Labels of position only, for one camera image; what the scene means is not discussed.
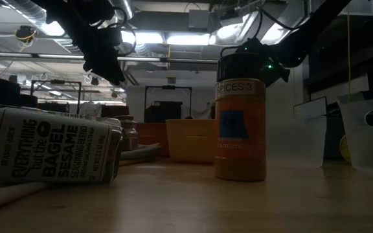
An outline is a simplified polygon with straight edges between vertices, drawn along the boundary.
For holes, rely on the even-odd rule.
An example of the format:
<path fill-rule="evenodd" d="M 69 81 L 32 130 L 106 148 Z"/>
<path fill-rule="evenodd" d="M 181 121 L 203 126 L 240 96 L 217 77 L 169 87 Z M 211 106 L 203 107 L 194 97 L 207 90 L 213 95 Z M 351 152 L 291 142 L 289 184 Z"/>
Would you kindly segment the bagel sesame seasoning jar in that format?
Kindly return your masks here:
<path fill-rule="evenodd" d="M 109 183 L 122 138 L 115 118 L 0 107 L 0 181 Z"/>

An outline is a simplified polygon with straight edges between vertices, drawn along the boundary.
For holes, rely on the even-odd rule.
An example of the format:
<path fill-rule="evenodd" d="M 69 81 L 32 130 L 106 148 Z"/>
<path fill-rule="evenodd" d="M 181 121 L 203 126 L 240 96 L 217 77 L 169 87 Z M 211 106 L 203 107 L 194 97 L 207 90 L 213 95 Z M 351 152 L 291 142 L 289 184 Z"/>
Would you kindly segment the large silver spiral duct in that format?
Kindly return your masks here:
<path fill-rule="evenodd" d="M 40 27 L 43 23 L 47 22 L 47 11 L 37 4 L 33 3 L 31 0 L 2 0 L 10 8 L 14 9 L 17 13 L 23 16 L 27 21 L 32 23 L 39 31 L 43 32 Z M 54 41 L 63 47 L 67 52 L 71 54 L 81 54 L 81 50 L 73 45 L 72 40 L 68 37 L 65 32 L 59 39 L 54 39 Z"/>

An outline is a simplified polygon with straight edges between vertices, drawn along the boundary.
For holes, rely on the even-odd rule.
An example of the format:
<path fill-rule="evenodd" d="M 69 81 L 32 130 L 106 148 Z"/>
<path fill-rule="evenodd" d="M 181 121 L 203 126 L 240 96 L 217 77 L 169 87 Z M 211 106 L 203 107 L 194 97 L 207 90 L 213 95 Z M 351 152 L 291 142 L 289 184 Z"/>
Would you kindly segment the small silver spiral duct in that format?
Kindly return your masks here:
<path fill-rule="evenodd" d="M 109 0 L 113 6 L 123 9 L 128 19 L 135 15 L 135 8 L 131 0 Z"/>

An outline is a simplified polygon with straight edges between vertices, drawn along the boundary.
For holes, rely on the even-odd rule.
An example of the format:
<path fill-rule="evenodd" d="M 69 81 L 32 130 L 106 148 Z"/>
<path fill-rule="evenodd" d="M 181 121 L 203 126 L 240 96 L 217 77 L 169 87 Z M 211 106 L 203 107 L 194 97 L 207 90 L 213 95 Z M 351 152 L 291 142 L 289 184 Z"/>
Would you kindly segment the gray cloth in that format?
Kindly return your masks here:
<path fill-rule="evenodd" d="M 124 151 L 120 155 L 119 166 L 127 166 L 144 162 L 152 162 L 163 152 L 160 144 L 139 145 L 132 151 Z"/>

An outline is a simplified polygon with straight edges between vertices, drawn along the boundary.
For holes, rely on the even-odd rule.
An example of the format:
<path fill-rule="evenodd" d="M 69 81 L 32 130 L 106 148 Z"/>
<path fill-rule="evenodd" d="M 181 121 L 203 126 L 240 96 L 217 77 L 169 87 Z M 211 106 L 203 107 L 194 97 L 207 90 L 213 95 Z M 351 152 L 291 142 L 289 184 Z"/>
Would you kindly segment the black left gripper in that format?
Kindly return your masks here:
<path fill-rule="evenodd" d="M 124 19 L 112 22 L 117 13 L 124 10 L 109 0 L 32 0 L 46 10 L 46 23 L 57 22 L 79 49 L 94 46 L 85 53 L 85 72 L 106 79 L 113 85 L 125 81 L 117 47 L 122 43 L 120 32 Z"/>

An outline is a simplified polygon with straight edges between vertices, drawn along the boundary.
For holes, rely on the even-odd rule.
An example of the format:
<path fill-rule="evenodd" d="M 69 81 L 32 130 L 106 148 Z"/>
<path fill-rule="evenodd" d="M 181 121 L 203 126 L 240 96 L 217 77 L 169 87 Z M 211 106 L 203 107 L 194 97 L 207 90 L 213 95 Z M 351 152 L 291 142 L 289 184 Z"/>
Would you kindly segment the small yellow plastic bin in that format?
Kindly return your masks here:
<path fill-rule="evenodd" d="M 216 149 L 215 120 L 166 120 L 170 158 L 174 162 L 212 164 Z"/>

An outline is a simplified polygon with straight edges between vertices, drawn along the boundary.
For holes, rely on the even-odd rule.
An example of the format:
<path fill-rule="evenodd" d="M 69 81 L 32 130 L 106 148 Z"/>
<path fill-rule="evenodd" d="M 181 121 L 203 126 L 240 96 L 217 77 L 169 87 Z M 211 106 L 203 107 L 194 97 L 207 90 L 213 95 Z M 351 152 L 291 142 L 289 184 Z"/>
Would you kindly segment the white board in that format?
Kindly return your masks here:
<path fill-rule="evenodd" d="M 294 116 L 302 118 L 325 116 L 327 114 L 327 98 L 321 97 L 293 106 Z"/>

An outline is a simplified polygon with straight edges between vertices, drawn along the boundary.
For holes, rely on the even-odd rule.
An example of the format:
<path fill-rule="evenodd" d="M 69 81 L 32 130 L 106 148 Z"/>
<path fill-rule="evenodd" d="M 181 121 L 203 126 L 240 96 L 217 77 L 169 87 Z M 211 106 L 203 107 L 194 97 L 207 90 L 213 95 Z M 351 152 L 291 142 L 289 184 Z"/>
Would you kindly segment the gray ceiling box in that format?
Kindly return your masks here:
<path fill-rule="evenodd" d="M 189 10 L 188 27 L 193 29 L 207 29 L 209 25 L 209 12 L 206 10 Z"/>

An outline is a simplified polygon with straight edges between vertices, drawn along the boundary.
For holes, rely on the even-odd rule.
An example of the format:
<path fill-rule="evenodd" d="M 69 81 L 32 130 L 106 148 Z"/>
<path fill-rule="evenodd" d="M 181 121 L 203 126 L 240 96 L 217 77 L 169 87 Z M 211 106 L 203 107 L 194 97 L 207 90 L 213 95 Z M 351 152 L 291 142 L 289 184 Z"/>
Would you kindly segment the ceiling light panel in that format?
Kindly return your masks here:
<path fill-rule="evenodd" d="M 145 44 L 145 43 L 163 43 L 164 39 L 161 33 L 158 32 L 128 32 L 128 31 L 122 31 L 122 40 L 125 43 L 134 44 L 135 42 L 137 44 Z"/>
<path fill-rule="evenodd" d="M 168 37 L 167 44 L 170 45 L 202 45 L 209 44 L 209 34 L 175 34 Z"/>
<path fill-rule="evenodd" d="M 43 23 L 40 29 L 48 36 L 62 36 L 65 34 L 64 29 L 57 21 Z"/>

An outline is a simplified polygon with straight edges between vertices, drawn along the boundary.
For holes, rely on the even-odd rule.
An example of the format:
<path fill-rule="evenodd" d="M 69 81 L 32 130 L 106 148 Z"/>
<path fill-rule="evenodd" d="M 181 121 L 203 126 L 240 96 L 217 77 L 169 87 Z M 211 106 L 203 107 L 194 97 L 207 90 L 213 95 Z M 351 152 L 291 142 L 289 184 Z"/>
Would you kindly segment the clear plastic bin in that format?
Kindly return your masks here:
<path fill-rule="evenodd" d="M 339 96 L 352 166 L 373 173 L 373 99 L 356 93 Z"/>
<path fill-rule="evenodd" d="M 319 168 L 323 164 L 326 117 L 288 118 L 266 126 L 267 164 Z"/>

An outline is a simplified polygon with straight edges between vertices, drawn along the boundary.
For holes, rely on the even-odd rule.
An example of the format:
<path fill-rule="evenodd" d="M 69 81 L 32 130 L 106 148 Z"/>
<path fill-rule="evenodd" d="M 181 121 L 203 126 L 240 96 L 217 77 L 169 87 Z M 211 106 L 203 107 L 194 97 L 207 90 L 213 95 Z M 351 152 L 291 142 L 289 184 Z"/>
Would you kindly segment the orange plastic bin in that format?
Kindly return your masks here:
<path fill-rule="evenodd" d="M 166 124 L 164 123 L 138 123 L 139 144 L 160 144 L 163 147 L 161 157 L 170 157 Z"/>

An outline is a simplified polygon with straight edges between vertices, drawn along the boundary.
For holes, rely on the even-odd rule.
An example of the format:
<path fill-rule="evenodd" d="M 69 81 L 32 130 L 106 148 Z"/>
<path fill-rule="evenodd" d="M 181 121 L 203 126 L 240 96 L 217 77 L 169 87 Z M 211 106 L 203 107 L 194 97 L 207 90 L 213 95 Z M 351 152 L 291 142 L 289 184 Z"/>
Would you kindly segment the long horizontal ceiling pipe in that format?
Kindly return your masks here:
<path fill-rule="evenodd" d="M 36 53 L 23 53 L 23 52 L 0 52 L 0 58 L 35 58 L 46 60 L 78 60 L 83 61 L 82 55 L 63 55 L 63 54 L 36 54 Z M 164 58 L 164 57 L 118 57 L 118 61 L 144 61 L 153 63 L 204 63 L 204 64 L 217 64 L 217 60 L 205 60 L 194 58 Z"/>

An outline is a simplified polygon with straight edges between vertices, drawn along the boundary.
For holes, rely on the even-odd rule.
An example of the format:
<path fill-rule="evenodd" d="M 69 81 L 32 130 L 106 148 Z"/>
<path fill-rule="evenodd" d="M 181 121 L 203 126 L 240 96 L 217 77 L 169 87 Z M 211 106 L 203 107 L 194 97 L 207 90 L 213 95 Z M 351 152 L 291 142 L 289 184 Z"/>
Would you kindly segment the orange turmeric jar black lid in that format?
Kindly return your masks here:
<path fill-rule="evenodd" d="M 216 83 L 216 177 L 266 179 L 266 88 L 254 53 L 224 56 Z"/>

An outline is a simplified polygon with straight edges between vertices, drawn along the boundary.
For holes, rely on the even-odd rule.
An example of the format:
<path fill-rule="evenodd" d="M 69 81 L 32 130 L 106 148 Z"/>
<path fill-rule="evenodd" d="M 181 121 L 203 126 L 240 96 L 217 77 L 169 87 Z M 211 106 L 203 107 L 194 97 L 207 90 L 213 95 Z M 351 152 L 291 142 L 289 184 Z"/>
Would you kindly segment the black background workstation frame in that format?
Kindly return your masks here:
<path fill-rule="evenodd" d="M 30 87 L 30 96 L 34 95 L 34 92 L 37 91 L 42 85 L 45 83 L 51 83 L 51 84 L 57 84 L 57 85 L 65 85 L 66 83 L 69 84 L 78 84 L 78 99 L 77 99 L 77 108 L 76 113 L 80 113 L 80 101 L 81 101 L 81 94 L 82 94 L 82 83 L 77 81 L 65 81 L 65 80 L 32 80 L 31 81 L 31 87 Z M 39 86 L 34 87 L 35 83 L 40 83 Z"/>
<path fill-rule="evenodd" d="M 166 90 L 175 90 L 175 89 L 188 89 L 190 91 L 189 96 L 189 116 L 192 118 L 192 87 L 179 87 L 176 85 L 146 85 L 144 89 L 144 122 L 146 122 L 146 104 L 147 104 L 147 96 L 148 96 L 148 89 L 149 88 L 158 88 L 158 89 L 166 89 Z"/>

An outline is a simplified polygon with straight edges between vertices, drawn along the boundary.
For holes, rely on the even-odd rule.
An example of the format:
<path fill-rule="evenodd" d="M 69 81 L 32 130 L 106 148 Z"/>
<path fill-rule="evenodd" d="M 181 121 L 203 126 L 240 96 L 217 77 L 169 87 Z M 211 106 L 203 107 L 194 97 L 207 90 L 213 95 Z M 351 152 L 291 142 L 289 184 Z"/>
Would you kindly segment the dark teal plastic bin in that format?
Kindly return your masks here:
<path fill-rule="evenodd" d="M 113 118 L 122 115 L 129 115 L 129 107 L 123 105 L 102 105 L 101 117 Z"/>

